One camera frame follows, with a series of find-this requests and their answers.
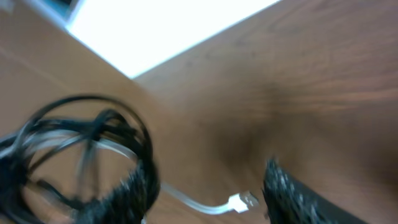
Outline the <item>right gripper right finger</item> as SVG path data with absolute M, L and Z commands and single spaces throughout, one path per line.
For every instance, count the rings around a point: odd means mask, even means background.
M 271 224 L 365 224 L 292 177 L 274 159 L 267 161 L 262 193 Z

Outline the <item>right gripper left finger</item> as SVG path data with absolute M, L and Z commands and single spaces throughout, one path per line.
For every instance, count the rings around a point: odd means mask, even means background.
M 76 217 L 81 224 L 140 223 L 160 192 L 155 166 L 139 166 L 111 193 L 99 202 L 86 206 Z

